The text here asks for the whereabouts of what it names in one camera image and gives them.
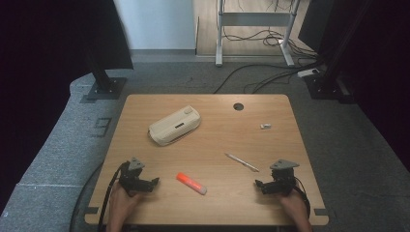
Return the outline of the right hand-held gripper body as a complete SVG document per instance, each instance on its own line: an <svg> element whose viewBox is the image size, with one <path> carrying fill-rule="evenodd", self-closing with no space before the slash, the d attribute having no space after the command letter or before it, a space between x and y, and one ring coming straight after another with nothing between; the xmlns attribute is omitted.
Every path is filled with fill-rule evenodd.
<svg viewBox="0 0 410 232"><path fill-rule="evenodd" d="M294 168L299 164L293 161L279 159L270 166L272 169L273 193L288 194L294 187L296 187L296 178L294 176Z"/></svg>

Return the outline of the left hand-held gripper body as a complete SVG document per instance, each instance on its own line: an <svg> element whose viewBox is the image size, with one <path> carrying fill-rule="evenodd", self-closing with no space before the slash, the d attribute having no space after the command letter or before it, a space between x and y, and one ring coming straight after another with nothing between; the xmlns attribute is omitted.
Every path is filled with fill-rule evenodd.
<svg viewBox="0 0 410 232"><path fill-rule="evenodd" d="M143 188L149 187L148 181L139 179L143 167L144 164L137 158L132 158L121 165L119 183L128 196L134 196L137 192L143 192Z"/></svg>

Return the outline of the silver pen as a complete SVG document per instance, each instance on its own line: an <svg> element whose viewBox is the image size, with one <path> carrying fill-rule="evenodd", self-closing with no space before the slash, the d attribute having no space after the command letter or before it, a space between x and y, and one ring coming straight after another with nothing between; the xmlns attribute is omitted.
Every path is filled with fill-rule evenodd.
<svg viewBox="0 0 410 232"><path fill-rule="evenodd" d="M247 167L249 170L251 170L252 172L259 172L259 169L255 166L253 166L252 164L237 158L236 156L232 155L232 154L228 154L228 153L224 153L228 158L235 160L237 162L239 162L241 165Z"/></svg>

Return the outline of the cream pencil case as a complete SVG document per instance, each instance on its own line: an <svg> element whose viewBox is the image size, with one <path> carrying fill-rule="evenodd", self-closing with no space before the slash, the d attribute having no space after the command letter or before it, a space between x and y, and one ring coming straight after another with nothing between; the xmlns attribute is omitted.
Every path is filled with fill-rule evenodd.
<svg viewBox="0 0 410 232"><path fill-rule="evenodd" d="M150 125L148 134L158 145L166 146L194 131L200 123L198 111L187 105Z"/></svg>

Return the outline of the person's left hand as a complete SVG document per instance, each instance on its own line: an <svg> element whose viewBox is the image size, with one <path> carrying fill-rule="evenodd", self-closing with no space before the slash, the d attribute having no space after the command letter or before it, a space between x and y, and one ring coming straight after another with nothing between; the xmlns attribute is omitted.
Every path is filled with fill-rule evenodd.
<svg viewBox="0 0 410 232"><path fill-rule="evenodd" d="M141 197L139 193L129 196L119 183L115 183L110 194L108 223L122 225L131 215Z"/></svg>

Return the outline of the person's right hand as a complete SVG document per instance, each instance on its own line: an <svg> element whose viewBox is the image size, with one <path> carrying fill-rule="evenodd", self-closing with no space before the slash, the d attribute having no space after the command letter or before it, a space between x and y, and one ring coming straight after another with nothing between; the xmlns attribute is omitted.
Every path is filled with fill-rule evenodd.
<svg viewBox="0 0 410 232"><path fill-rule="evenodd" d="M278 202L296 224L308 223L308 209L299 192L292 190L287 195L280 194Z"/></svg>

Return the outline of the orange highlighter pen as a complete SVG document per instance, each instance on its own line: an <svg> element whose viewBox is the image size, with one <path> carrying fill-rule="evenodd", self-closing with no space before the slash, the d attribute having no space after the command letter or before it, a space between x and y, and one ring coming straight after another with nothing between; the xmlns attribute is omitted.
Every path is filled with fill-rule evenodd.
<svg viewBox="0 0 410 232"><path fill-rule="evenodd" d="M197 183L194 179L190 178L184 173L179 172L176 176L176 179L201 195L205 195L207 192L207 189L204 186Z"/></svg>

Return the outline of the black metal stand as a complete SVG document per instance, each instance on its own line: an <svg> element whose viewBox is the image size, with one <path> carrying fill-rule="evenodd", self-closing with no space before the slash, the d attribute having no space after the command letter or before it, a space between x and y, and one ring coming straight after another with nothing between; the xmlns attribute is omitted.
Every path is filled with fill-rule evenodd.
<svg viewBox="0 0 410 232"><path fill-rule="evenodd" d="M357 31L373 0L311 0L299 39L318 54L326 70L305 78L310 96L315 100L353 103L344 73L354 50Z"/></svg>
<svg viewBox="0 0 410 232"><path fill-rule="evenodd" d="M118 100L127 80L124 77L110 78L92 53L87 55L87 64L95 82L82 101Z"/></svg>

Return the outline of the white power strip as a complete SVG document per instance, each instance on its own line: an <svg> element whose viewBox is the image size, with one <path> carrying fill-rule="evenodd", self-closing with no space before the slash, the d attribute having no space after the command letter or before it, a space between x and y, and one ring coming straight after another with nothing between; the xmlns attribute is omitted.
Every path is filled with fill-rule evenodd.
<svg viewBox="0 0 410 232"><path fill-rule="evenodd" d="M320 73L320 71L318 69L308 69L308 70L297 72L297 76L302 78L302 77L305 77L305 76L314 75L314 74L318 74L318 73Z"/></svg>

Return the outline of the black curtain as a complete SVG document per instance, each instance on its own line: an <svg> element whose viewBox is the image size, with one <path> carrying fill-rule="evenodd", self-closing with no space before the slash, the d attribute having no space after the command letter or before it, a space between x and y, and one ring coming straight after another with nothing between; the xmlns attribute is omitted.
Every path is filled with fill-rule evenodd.
<svg viewBox="0 0 410 232"><path fill-rule="evenodd" d="M410 171L410 0L373 0L357 33L344 81Z"/></svg>
<svg viewBox="0 0 410 232"><path fill-rule="evenodd" d="M114 0L0 0L0 211L92 69L132 60Z"/></svg>

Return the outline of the white desk frame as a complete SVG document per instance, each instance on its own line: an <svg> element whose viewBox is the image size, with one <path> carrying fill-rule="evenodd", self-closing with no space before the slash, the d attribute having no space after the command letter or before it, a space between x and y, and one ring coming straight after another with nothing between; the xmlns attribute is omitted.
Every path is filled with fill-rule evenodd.
<svg viewBox="0 0 410 232"><path fill-rule="evenodd" d="M294 0L288 13L230 13L223 9L224 0L217 0L217 44L216 44L216 66L222 66L222 32L225 26L268 26L268 27L285 27L286 31L279 41L279 48L288 67L294 66L294 61L290 54L289 42L292 28L297 16L301 0Z"/></svg>

